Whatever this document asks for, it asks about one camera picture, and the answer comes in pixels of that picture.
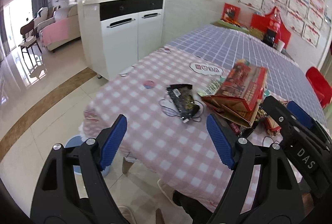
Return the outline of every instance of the white lettering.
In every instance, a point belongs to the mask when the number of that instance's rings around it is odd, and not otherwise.
[[[303,156],[305,153],[304,149],[302,148],[299,152],[298,152],[298,156],[301,157]]]
[[[307,157],[305,157],[305,158],[304,158],[304,159],[302,159],[302,160],[304,160],[305,164],[307,164],[307,162],[308,162],[309,158],[310,158],[310,156],[307,156]]]
[[[315,164],[316,164],[315,161],[311,161],[311,162],[310,162],[310,165],[308,165],[308,168],[311,169]]]

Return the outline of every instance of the red chair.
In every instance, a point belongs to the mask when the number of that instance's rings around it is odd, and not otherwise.
[[[332,88],[324,78],[324,76],[315,67],[308,69],[305,74],[308,81],[310,82],[313,90],[315,91],[322,108],[325,108],[331,103],[332,99]]]

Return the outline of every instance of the beige sofa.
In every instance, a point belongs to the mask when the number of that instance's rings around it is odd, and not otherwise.
[[[39,35],[46,26],[56,23],[57,21],[60,21],[62,19],[66,19],[66,18],[68,18],[69,38],[50,44],[49,46],[47,46],[48,50],[54,50],[54,49],[58,48],[59,46],[65,44],[73,39],[77,39],[81,36],[80,26],[78,23],[77,5],[60,8],[54,13],[53,18],[50,18],[50,19],[38,24],[37,30],[39,32]]]

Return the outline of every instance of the cabinet handle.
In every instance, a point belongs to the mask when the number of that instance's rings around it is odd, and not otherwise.
[[[122,20],[122,21],[114,22],[114,23],[110,24],[110,26],[107,26],[107,28],[114,28],[114,27],[117,27],[117,26],[120,26],[120,25],[123,25],[123,24],[131,23],[135,20],[136,19],[130,18],[130,19],[125,19],[125,20]]]
[[[147,18],[156,17],[158,15],[161,15],[161,14],[160,13],[151,13],[151,14],[144,15],[144,17],[142,17],[142,18],[147,19]]]

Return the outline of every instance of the pink blanket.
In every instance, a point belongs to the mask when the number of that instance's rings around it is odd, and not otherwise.
[[[46,26],[43,29],[42,40],[44,47],[68,38],[68,18]]]

